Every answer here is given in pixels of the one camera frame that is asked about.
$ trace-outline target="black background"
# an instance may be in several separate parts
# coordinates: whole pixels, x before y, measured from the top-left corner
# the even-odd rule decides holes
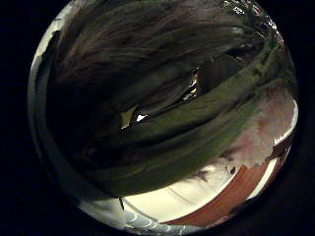
[[[86,216],[51,184],[32,146],[27,85],[33,54],[65,0],[1,0],[0,236],[121,235]],[[300,117],[280,175],[253,206],[214,236],[315,235],[315,11],[311,1],[258,0],[290,48],[300,84]]]

